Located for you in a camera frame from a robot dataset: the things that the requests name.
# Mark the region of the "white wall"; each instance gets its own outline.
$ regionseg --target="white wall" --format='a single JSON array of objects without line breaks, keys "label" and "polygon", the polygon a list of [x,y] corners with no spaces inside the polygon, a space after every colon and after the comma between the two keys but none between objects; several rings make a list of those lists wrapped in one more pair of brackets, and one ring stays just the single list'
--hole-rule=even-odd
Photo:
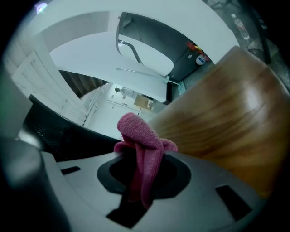
[{"label": "white wall", "polygon": [[201,0],[55,0],[29,23],[29,41],[44,29],[73,16],[123,11],[160,21],[187,36],[217,63],[238,42],[224,21]]},{"label": "white wall", "polygon": [[99,108],[91,119],[88,128],[97,133],[122,140],[121,133],[117,129],[117,123],[124,114],[129,112],[139,114],[146,122],[150,121],[156,114],[146,109],[140,110],[140,107],[134,105],[134,99],[122,99],[122,94],[115,91],[115,88],[122,88],[122,86],[110,84],[111,87],[104,91],[106,99],[105,97],[97,99]]},{"label": "white wall", "polygon": [[[156,71],[158,74],[166,77],[173,69],[173,62],[155,48],[121,34],[119,35],[119,39],[132,44],[138,53],[141,62],[146,67]],[[129,46],[119,43],[119,51],[122,56],[128,57],[137,62],[132,49]]]},{"label": "white wall", "polygon": [[[135,90],[160,102],[166,101],[164,79],[144,65],[120,55],[116,49],[115,32],[77,38],[54,49],[50,55],[60,70],[96,77]],[[157,77],[120,71],[116,68],[141,71]]]},{"label": "white wall", "polygon": [[42,35],[48,51],[79,37],[107,31],[109,16],[110,12],[82,14],[46,28]]}]

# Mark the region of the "pink towel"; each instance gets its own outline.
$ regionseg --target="pink towel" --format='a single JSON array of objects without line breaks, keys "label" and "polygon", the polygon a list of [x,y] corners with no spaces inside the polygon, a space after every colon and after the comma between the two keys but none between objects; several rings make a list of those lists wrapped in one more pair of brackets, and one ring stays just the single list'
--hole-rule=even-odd
[{"label": "pink towel", "polygon": [[129,186],[129,201],[142,200],[148,209],[152,204],[150,191],[158,173],[165,150],[177,151],[177,146],[167,139],[161,139],[146,122],[133,113],[125,114],[117,124],[124,142],[115,145],[115,152],[124,148],[136,149],[136,169]]}]

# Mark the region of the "cardboard box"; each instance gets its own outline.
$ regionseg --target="cardboard box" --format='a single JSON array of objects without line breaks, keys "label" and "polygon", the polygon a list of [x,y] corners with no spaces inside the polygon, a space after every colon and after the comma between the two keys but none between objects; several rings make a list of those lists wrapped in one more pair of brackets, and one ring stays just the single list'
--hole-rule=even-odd
[{"label": "cardboard box", "polygon": [[153,104],[152,100],[141,95],[137,95],[136,100],[134,102],[135,106],[139,106],[147,110],[151,110],[152,104]]}]

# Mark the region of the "wooden panel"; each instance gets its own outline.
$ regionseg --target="wooden panel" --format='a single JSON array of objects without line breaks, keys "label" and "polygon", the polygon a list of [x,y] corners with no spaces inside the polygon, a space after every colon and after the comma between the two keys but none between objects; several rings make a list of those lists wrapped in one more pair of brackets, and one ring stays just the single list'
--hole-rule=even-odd
[{"label": "wooden panel", "polygon": [[235,47],[150,125],[179,152],[215,162],[266,197],[288,151],[289,119],[285,87]]}]

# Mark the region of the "water bottle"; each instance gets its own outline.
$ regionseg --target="water bottle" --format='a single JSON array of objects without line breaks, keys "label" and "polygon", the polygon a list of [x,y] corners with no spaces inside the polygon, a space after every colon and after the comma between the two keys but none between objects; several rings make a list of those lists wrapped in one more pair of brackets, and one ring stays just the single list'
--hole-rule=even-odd
[{"label": "water bottle", "polygon": [[247,29],[245,28],[243,22],[240,19],[238,19],[235,14],[232,14],[232,18],[234,19],[235,25],[237,26],[237,28],[241,32],[242,37],[245,40],[248,40],[250,38],[250,36],[249,36],[249,33],[247,32]]}]

